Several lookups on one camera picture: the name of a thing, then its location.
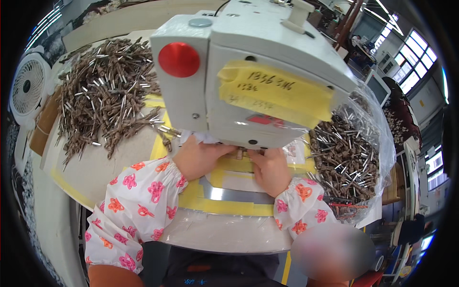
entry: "person's left hand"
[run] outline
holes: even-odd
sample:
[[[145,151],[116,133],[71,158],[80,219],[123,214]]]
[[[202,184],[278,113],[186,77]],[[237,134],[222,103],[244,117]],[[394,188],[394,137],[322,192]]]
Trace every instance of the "person's left hand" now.
[[[195,180],[211,172],[222,155],[235,151],[237,146],[196,144],[191,135],[172,160],[187,181]]]

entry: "white fan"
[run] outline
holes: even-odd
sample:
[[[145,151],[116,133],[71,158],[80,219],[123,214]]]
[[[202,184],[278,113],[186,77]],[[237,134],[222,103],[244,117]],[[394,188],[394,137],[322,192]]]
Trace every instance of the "white fan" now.
[[[51,67],[39,53],[42,51],[43,47],[39,46],[23,55],[10,92],[10,108],[14,119],[27,129],[35,128],[35,118],[46,98],[54,92],[50,80]]]

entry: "floral sleeve cover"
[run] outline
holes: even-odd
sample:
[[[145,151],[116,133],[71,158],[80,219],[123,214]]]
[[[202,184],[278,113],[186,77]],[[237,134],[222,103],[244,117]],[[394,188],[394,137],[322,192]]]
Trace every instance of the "floral sleeve cover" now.
[[[107,185],[105,201],[88,218],[86,262],[139,274],[141,243],[157,241],[177,211],[186,179],[170,157],[132,165]]]
[[[307,228],[317,224],[337,223],[323,197],[324,189],[314,180],[292,179],[274,202],[274,218],[279,229],[288,229],[295,239]]]

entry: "hand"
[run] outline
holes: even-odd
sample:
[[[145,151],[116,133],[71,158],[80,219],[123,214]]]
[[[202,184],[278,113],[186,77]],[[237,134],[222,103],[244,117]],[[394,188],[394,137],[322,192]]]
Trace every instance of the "hand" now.
[[[255,181],[267,194],[277,197],[290,184],[291,175],[287,166],[287,159],[281,148],[270,148],[265,150],[264,156],[248,150],[255,173]]]
[[[235,151],[237,146],[196,143],[191,135],[172,160],[187,181],[211,172],[222,155]]]

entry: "dark clothing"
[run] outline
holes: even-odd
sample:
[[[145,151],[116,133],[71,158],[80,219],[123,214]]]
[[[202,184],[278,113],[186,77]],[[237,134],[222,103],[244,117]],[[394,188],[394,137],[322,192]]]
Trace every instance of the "dark clothing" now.
[[[414,216],[414,221],[404,221],[398,237],[398,245],[415,244],[424,235],[425,219],[421,214]]]
[[[171,247],[165,287],[284,286],[273,277],[279,255],[222,255]]]

